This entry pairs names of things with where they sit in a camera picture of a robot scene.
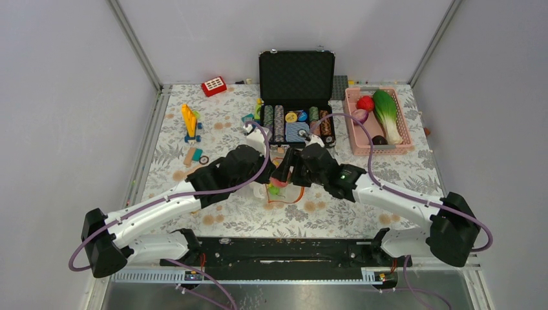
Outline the pink toy peach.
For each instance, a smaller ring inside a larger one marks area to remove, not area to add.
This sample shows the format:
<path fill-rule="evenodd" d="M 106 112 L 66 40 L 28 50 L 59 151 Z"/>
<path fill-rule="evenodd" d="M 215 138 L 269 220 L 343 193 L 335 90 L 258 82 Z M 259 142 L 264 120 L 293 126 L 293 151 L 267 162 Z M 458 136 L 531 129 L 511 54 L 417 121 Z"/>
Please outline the pink toy peach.
<path fill-rule="evenodd" d="M 280 181 L 276 178 L 271 178 L 270 180 L 271 180 L 272 186 L 277 187 L 277 188 L 285 188 L 290 184 L 287 181 Z"/>

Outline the clear orange-zip bag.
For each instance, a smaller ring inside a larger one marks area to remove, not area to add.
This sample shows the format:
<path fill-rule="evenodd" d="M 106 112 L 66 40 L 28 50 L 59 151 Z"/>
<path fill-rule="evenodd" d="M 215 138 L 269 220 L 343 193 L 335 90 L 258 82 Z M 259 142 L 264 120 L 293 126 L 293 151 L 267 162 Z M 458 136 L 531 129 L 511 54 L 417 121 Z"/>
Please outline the clear orange-zip bag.
<path fill-rule="evenodd" d="M 280 183 L 259 184 L 253 182 L 249 185 L 256 198 L 266 200 L 268 203 L 295 204 L 301 201 L 305 193 L 305 187 L 289 184 L 279 187 Z"/>

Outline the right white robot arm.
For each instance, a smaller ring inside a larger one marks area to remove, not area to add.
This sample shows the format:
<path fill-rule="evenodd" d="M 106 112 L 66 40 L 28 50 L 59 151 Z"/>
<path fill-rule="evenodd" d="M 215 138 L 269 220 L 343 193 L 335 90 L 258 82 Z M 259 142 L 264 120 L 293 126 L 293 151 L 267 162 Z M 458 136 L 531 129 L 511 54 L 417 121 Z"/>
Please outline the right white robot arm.
<path fill-rule="evenodd" d="M 428 196 L 381 182 L 364 168 L 338 163 L 316 142 L 302 150 L 289 148 L 271 178 L 301 187 L 316 184 L 334 198 L 379 207 L 411 221 L 413 229 L 381 229 L 375 235 L 370 256 L 380 266 L 402 256 L 431 254 L 445 264 L 463 267 L 480 233 L 461 195 Z"/>

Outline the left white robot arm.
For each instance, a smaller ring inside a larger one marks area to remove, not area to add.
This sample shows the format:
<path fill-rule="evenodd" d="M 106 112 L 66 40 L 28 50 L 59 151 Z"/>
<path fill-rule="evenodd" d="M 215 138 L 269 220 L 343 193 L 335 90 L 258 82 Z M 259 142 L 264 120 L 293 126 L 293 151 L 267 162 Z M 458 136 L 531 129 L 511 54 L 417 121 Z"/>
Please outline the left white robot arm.
<path fill-rule="evenodd" d="M 275 168 L 269 159 L 271 131 L 249 121 L 246 143 L 229 151 L 209 165 L 200 167 L 168 191 L 136 205 L 105 214 L 96 208 L 83 221 L 81 245 L 69 260 L 71 271 L 78 271 L 74 261 L 85 251 L 93 277 L 110 276 L 132 261 L 164 258 L 179 259 L 193 265 L 200 259 L 199 246 L 182 232 L 153 236 L 149 231 L 178 215 L 199 211 L 227 200 L 250 183 L 267 183 Z"/>

